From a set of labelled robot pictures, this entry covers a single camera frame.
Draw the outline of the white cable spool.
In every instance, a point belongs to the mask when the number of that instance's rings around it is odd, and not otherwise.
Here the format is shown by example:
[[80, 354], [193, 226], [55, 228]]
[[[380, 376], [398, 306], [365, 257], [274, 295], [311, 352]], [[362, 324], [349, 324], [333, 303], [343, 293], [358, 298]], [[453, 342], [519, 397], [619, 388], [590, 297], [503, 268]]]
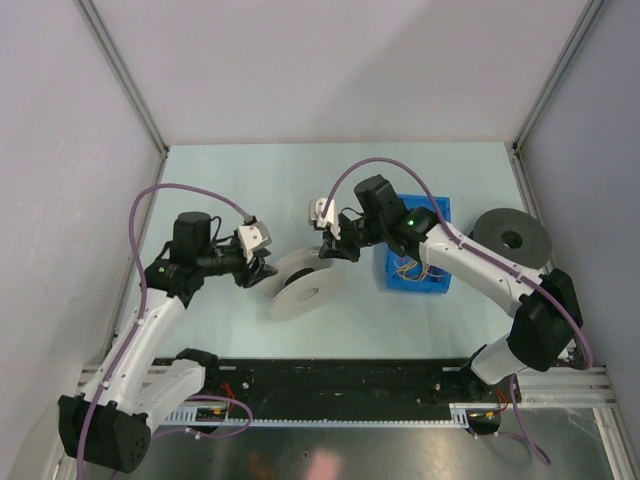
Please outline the white cable spool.
[[319, 246], [291, 252], [277, 261], [275, 268], [277, 273], [263, 286], [271, 301], [269, 316], [274, 320], [296, 319], [329, 304], [347, 282], [332, 259], [320, 257]]

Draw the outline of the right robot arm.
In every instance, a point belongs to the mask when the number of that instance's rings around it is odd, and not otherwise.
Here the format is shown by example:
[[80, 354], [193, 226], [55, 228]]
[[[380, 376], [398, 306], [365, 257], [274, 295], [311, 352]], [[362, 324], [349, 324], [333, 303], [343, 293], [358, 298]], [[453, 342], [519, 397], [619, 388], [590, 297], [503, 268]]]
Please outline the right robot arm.
[[335, 202], [310, 204], [310, 224], [323, 234], [319, 255], [356, 262], [362, 248], [386, 244], [400, 257], [439, 268], [498, 305], [513, 323], [509, 333], [480, 348], [461, 376], [463, 393], [484, 401], [505, 377], [525, 368], [549, 370], [583, 325], [572, 278], [509, 261], [470, 239], [426, 207], [408, 208], [380, 175], [356, 185], [362, 214], [351, 219]]

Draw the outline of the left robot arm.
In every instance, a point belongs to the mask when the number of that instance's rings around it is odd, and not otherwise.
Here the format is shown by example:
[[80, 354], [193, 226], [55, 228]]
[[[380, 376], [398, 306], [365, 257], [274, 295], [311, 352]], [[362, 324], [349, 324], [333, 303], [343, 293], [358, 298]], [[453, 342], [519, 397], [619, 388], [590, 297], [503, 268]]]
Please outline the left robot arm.
[[271, 238], [263, 222], [250, 218], [217, 243], [212, 221], [204, 212], [178, 215], [171, 240], [144, 271], [141, 303], [124, 332], [81, 393], [59, 398], [59, 437], [79, 464], [133, 472], [176, 408], [193, 395], [207, 400], [219, 392], [221, 376], [210, 368], [215, 357], [201, 351], [182, 355], [158, 380], [143, 383], [158, 347], [206, 278], [230, 275], [237, 286], [251, 288], [277, 272], [265, 261]]

